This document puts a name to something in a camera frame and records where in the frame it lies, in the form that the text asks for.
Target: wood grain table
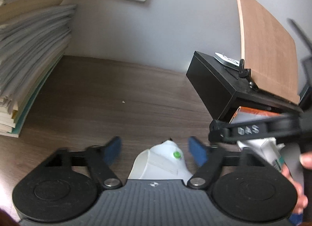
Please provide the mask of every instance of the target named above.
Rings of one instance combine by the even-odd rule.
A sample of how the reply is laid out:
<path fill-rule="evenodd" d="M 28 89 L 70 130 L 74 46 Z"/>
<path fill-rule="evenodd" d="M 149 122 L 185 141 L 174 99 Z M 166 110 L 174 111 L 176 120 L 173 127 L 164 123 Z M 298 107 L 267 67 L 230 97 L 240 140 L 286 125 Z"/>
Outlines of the wood grain table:
<path fill-rule="evenodd" d="M 123 140 L 111 169 L 125 181 L 136 156 L 168 137 L 196 166 L 187 138 L 207 143 L 211 116 L 185 74 L 138 64 L 64 56 L 41 89 L 19 138 L 0 136 L 0 207 L 18 220 L 14 186 L 60 147 Z"/>

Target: black mechanical device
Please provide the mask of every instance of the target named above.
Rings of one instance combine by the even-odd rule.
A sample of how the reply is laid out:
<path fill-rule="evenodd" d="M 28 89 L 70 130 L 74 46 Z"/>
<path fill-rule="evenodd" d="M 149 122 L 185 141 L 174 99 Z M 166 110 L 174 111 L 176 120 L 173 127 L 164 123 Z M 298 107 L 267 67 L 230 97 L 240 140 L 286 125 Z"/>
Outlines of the black mechanical device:
<path fill-rule="evenodd" d="M 291 226 L 297 192 L 265 160 L 249 149 L 207 147 L 195 137 L 189 146 L 203 161 L 187 185 L 129 179 L 123 186 L 107 166 L 119 154 L 119 137 L 81 152 L 59 149 L 14 188 L 20 225 Z M 90 178 L 72 166 L 87 166 Z M 223 166 L 237 169 L 219 177 Z"/>

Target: wall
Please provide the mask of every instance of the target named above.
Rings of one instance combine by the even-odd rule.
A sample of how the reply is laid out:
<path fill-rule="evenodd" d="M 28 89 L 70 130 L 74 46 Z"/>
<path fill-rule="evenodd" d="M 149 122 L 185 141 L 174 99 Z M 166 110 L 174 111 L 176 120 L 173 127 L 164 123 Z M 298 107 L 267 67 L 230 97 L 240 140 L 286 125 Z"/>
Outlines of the wall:
<path fill-rule="evenodd" d="M 312 38 L 312 0 L 257 0 L 288 30 L 298 60 L 309 54 L 286 18 Z M 66 0 L 78 3 L 67 54 L 122 60 L 185 72 L 195 50 L 240 59 L 236 0 Z M 299 90 L 305 83 L 301 64 Z"/>

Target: metal screw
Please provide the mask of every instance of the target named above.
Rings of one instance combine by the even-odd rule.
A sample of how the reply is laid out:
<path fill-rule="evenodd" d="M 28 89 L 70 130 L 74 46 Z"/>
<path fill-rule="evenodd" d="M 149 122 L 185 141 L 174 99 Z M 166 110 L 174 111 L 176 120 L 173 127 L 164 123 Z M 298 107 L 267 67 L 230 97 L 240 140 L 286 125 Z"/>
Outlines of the metal screw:
<path fill-rule="evenodd" d="M 109 187 L 114 187 L 119 185 L 120 181 L 119 179 L 107 179 L 104 181 L 104 185 L 109 186 Z"/>
<path fill-rule="evenodd" d="M 205 184 L 206 181 L 202 178 L 193 178 L 190 180 L 190 182 L 194 186 L 200 186 L 200 185 Z"/>

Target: human hand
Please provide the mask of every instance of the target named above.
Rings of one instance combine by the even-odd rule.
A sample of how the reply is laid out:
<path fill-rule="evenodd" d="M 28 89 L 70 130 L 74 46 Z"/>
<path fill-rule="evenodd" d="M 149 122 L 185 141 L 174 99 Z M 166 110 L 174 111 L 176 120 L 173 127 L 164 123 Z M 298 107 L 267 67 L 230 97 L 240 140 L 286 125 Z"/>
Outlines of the human hand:
<path fill-rule="evenodd" d="M 302 154 L 300 156 L 300 162 L 303 167 L 307 169 L 312 169 L 312 152 Z M 302 186 L 298 182 L 293 180 L 286 165 L 283 165 L 281 173 L 294 185 L 298 194 L 297 204 L 293 210 L 293 213 L 302 214 L 303 209 L 306 208 L 306 206 L 308 205 L 308 198 L 304 195 Z"/>

